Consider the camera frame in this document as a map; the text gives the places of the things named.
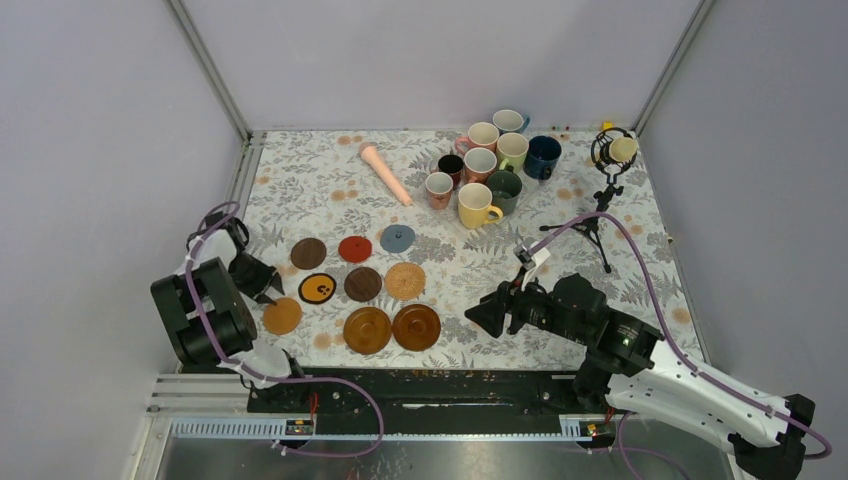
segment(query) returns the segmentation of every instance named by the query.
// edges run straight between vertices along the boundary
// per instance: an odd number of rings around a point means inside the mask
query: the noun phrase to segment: cable
[[[736,398],[737,400],[740,400],[740,401],[742,401],[742,402],[744,402],[744,403],[746,403],[746,404],[748,404],[752,407],[755,407],[759,410],[762,410],[768,416],[775,416],[775,417],[789,423],[790,425],[798,428],[802,432],[810,434],[811,437],[818,440],[819,443],[821,443],[822,446],[824,447],[824,449],[821,452],[808,453],[804,456],[804,458],[807,458],[807,459],[810,459],[810,460],[819,460],[819,459],[827,458],[828,456],[830,456],[830,454],[833,452],[833,446],[830,444],[830,442],[822,434],[816,432],[812,428],[808,427],[807,425],[804,425],[803,423],[799,422],[798,420],[795,420],[794,418],[792,418],[788,415],[785,415],[781,412],[774,411],[774,409],[770,405],[760,403],[757,400],[754,400],[753,398],[749,398],[747,395],[744,395],[740,392],[737,392],[736,390],[725,385],[721,380],[713,377],[709,373],[699,371],[697,365],[695,365],[694,362],[689,360],[688,355],[683,353],[683,350],[681,350],[680,347],[677,346],[677,343],[675,343],[674,338],[671,336],[671,330],[668,328],[668,325],[666,324],[666,321],[665,321],[665,316],[662,313],[662,308],[660,308],[660,301],[657,298],[657,292],[654,290],[654,282],[653,282],[653,280],[651,280],[651,275],[648,273],[648,266],[645,264],[645,259],[642,257],[642,254],[639,252],[639,247],[636,246],[636,242],[633,240],[633,237],[630,236],[630,233],[627,231],[626,228],[624,228],[624,225],[620,221],[618,221],[617,218],[613,217],[612,215],[610,215],[609,213],[606,213],[606,212],[589,212],[589,213],[584,213],[582,215],[578,215],[577,217],[575,217],[572,220],[569,220],[568,222],[563,224],[561,227],[556,229],[553,233],[549,234],[547,237],[542,239],[542,241],[540,241],[538,244],[530,247],[528,252],[530,253],[530,255],[535,255],[536,252],[545,248],[556,237],[558,237],[560,234],[566,232],[567,230],[569,230],[574,225],[577,225],[578,223],[581,223],[584,220],[587,220],[589,218],[595,218],[595,217],[606,218],[607,220],[611,221],[616,227],[618,227],[618,230],[621,231],[621,233],[624,235],[625,240],[627,240],[627,243],[630,245],[630,249],[633,251],[633,255],[636,257],[636,261],[639,262],[639,268],[641,268],[641,270],[642,270],[642,276],[645,278],[645,285],[648,287],[648,294],[651,297],[651,303],[653,303],[653,305],[654,305],[654,311],[657,314],[657,319],[659,320],[660,327],[663,331],[663,335],[665,336],[666,341],[668,341],[669,347],[671,347],[672,351],[677,356],[677,358],[680,360],[680,362],[683,363],[684,365],[686,365],[689,368],[689,370],[691,370],[695,375],[700,376],[701,378],[703,378],[707,382],[711,383],[713,386],[717,387],[719,390],[727,393],[728,395],[732,396],[733,398]]]
[[[206,315],[206,311],[203,309],[203,302],[200,300],[200,295],[197,293],[197,288],[194,285],[194,280],[192,279],[191,272],[194,267],[194,259],[197,258],[197,253],[200,251],[203,243],[206,239],[209,238],[210,235],[215,233],[221,226],[227,223],[231,218],[235,216],[235,212],[238,211],[239,203],[236,201],[224,202],[219,205],[216,205],[212,208],[204,217],[209,216],[218,210],[226,207],[235,207],[230,213],[224,216],[221,220],[216,222],[214,225],[210,226],[206,232],[203,233],[199,237],[199,240],[195,242],[195,244],[191,247],[188,255],[186,256],[186,286],[188,287],[189,296],[191,296],[192,302],[194,302],[194,307],[197,310],[197,315],[200,317],[200,323],[203,324],[203,330],[206,331],[206,336],[209,337],[209,342],[212,344],[212,348],[215,350],[215,353],[218,355],[218,358],[221,362],[231,365],[238,366],[238,368],[248,375],[254,377],[257,380],[261,380],[262,382],[274,382],[274,383],[282,383],[289,385],[297,385],[303,383],[337,383],[339,385],[345,385],[347,387],[352,388],[360,395],[362,395],[365,400],[374,407],[374,413],[377,415],[377,426],[378,433],[377,439],[372,443],[368,448],[353,453],[325,453],[325,452],[303,452],[300,450],[289,450],[286,447],[283,447],[283,454],[289,452],[296,455],[302,455],[306,457],[324,457],[324,458],[353,458],[358,457],[360,455],[366,455],[377,449],[377,446],[380,445],[380,442],[383,441],[383,435],[385,433],[385,425],[383,422],[383,412],[380,410],[380,406],[377,405],[377,402],[374,400],[368,392],[365,391],[359,385],[345,380],[343,378],[335,378],[335,377],[314,377],[314,378],[286,378],[286,377],[275,377],[263,375],[256,370],[254,370],[250,365],[247,364],[239,364],[236,360],[231,359],[221,347],[220,342],[218,342],[218,338],[215,336],[215,331],[212,330],[212,325],[209,323],[209,317]]]
[[[630,463],[630,459],[627,457],[627,450],[625,450],[624,448],[624,422],[626,422],[627,419],[630,418],[631,413],[632,412],[625,413],[624,416],[621,417],[621,421],[618,422],[618,431],[615,434],[615,436],[618,437],[616,439],[616,442],[618,443],[618,450],[621,451],[621,458],[624,459],[624,463],[627,465],[627,468],[630,469],[630,473],[632,473],[633,476],[638,478],[639,480],[644,480],[642,476],[639,475],[639,473],[636,471],[636,467],[634,467],[633,464]]]

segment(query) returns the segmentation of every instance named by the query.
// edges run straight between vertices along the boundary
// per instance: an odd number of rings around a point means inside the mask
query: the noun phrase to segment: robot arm
[[[797,477],[805,454],[804,432],[694,374],[659,330],[607,306],[606,295],[579,274],[560,279],[548,293],[537,281],[527,281],[538,265],[523,264],[518,277],[502,282],[465,316],[496,338],[510,313],[507,332],[511,335],[529,324],[585,345],[586,359],[574,388],[587,407],[638,412],[690,432],[734,454],[737,464],[757,478]],[[807,426],[812,422],[815,404],[806,397],[771,395],[691,360],[699,372],[756,398],[774,412]]]

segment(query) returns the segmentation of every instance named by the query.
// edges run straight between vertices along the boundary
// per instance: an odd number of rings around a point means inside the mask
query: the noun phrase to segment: yellow coaster with black design
[[[326,273],[310,275],[300,282],[300,299],[312,305],[320,305],[336,293],[336,279]]]

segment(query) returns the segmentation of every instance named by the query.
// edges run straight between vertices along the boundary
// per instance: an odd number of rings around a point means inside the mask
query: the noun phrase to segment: white wall
[[[163,2],[0,9],[0,478],[117,478],[238,140]]]
[[[712,360],[817,404],[804,479],[848,472],[846,21],[718,2],[642,139]]]
[[[698,0],[186,0],[248,124],[632,124]]]

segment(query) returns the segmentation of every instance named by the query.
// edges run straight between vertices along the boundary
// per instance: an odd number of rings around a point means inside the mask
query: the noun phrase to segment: black mug
[[[560,155],[562,145],[559,140],[547,135],[533,137],[524,160],[524,173],[536,180],[547,180],[551,178]]]

